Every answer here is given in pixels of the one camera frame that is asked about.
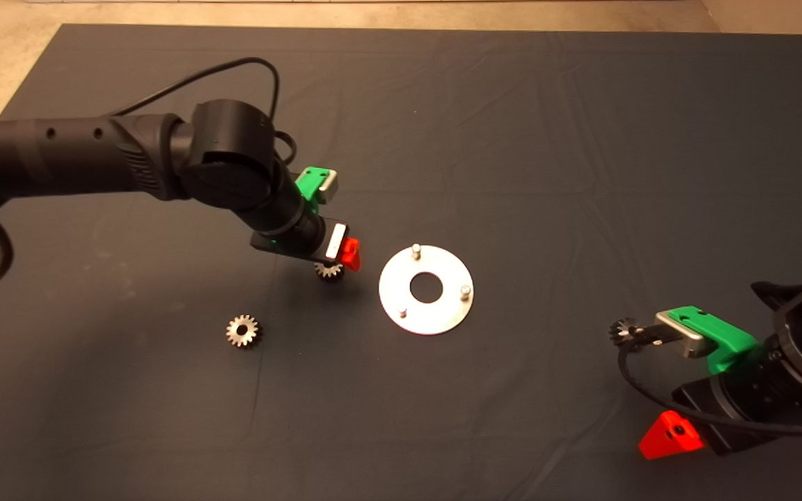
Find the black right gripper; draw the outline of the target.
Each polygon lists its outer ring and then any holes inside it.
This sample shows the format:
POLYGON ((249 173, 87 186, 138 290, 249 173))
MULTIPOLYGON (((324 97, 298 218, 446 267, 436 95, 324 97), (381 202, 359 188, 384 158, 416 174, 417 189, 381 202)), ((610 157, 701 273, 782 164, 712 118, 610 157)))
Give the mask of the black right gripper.
MULTIPOLYGON (((802 426, 802 377, 778 347, 761 347, 725 373, 682 384, 672 397, 680 405, 723 418, 802 426)), ((660 413, 638 444, 648 460, 704 447, 691 422, 673 410, 660 413)))

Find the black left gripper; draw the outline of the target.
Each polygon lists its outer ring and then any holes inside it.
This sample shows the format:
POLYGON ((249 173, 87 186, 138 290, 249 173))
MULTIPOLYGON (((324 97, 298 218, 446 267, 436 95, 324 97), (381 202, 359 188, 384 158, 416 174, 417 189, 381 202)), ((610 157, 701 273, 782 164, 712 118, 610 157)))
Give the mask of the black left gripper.
POLYGON ((349 237, 349 225, 341 220, 303 212, 298 222, 285 232, 264 235, 254 232, 251 247, 264 253, 312 262, 338 262, 345 269, 361 268, 360 241, 349 237))

